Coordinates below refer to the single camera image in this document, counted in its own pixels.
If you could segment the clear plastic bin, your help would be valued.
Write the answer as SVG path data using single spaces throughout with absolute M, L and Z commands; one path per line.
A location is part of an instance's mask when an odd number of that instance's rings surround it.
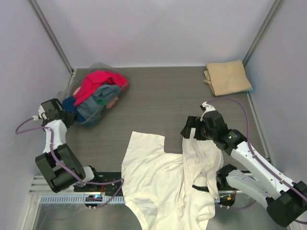
M 66 111 L 74 112 L 76 122 L 94 127 L 124 95 L 130 75 L 103 63 L 95 63 L 57 97 Z

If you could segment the white t shirt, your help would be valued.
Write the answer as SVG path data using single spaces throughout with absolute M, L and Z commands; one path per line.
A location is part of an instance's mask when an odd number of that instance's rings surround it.
M 204 230 L 215 215 L 221 150 L 211 140 L 182 140 L 166 153 L 165 138 L 132 132 L 121 165 L 126 206 L 144 230 Z

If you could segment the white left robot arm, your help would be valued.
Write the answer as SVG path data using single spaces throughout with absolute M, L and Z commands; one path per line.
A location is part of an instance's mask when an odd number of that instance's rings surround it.
M 71 186 L 92 189 L 93 182 L 98 182 L 97 171 L 92 166 L 82 166 L 66 143 L 75 113 L 65 111 L 58 99 L 51 99 L 41 103 L 38 118 L 42 119 L 46 144 L 35 163 L 51 190 L 58 193 Z

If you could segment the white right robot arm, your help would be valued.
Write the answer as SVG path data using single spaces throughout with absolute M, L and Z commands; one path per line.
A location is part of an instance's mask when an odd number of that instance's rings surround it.
M 214 176 L 217 189 L 236 189 L 261 204 L 271 219 L 281 227 L 288 227 L 307 210 L 307 185 L 294 182 L 263 158 L 238 130 L 229 129 L 216 110 L 201 117 L 188 116 L 181 131 L 184 138 L 211 140 L 218 149 L 243 164 L 253 178 L 228 164 Z

